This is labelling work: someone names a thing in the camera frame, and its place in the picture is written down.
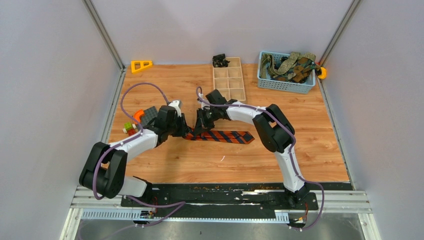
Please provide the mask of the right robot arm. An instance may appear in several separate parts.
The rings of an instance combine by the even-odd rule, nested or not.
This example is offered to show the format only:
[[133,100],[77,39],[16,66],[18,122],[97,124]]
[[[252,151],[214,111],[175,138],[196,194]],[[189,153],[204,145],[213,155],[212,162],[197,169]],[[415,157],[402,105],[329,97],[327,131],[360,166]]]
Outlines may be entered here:
[[201,108],[197,112],[203,129],[211,128],[219,119],[253,125],[264,147],[277,159],[283,176],[286,204],[298,209],[305,203],[309,190],[296,159],[295,130],[277,105],[252,106],[237,100],[218,104],[201,98],[198,101]]

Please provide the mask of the orange navy striped tie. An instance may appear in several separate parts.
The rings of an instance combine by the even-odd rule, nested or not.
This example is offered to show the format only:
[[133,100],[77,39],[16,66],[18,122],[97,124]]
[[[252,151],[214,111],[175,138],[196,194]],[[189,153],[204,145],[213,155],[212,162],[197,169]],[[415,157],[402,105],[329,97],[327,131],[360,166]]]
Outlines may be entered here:
[[255,140],[254,136],[248,131],[206,130],[195,135],[193,128],[189,128],[188,134],[183,138],[189,141],[213,141],[242,145],[250,144]]

